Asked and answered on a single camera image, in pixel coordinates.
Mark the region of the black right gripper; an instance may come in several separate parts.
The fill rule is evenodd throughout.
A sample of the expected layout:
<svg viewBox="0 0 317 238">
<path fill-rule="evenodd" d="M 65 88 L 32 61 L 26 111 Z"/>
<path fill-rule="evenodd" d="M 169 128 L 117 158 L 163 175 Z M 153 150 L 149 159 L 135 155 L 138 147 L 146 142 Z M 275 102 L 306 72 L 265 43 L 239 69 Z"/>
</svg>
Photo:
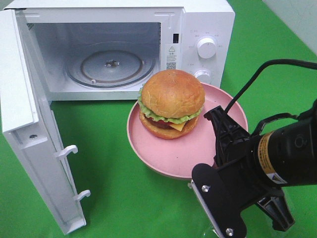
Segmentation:
<svg viewBox="0 0 317 238">
<path fill-rule="evenodd" d="M 250 136 L 221 106 L 205 113 L 204 118 L 212 122 L 215 134 L 216 169 L 195 165 L 191 186 L 220 238 L 245 238 L 247 228 L 240 211 L 262 199 L 284 197 L 284 192 L 260 165 L 261 135 Z"/>
</svg>

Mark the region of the right robot arm black grey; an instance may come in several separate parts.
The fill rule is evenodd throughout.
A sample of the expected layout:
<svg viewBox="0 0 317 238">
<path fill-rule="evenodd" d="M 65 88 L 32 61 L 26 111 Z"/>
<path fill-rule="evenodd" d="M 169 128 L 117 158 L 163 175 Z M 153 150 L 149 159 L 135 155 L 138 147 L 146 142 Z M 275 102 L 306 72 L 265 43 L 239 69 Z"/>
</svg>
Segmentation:
<svg viewBox="0 0 317 238">
<path fill-rule="evenodd" d="M 222 107 L 205 118 L 216 136 L 214 164 L 197 164 L 191 185 L 220 238 L 244 238 L 241 212 L 257 205 L 277 231 L 294 219 L 283 187 L 317 182 L 317 108 L 300 115 L 276 114 L 248 133 Z"/>
</svg>

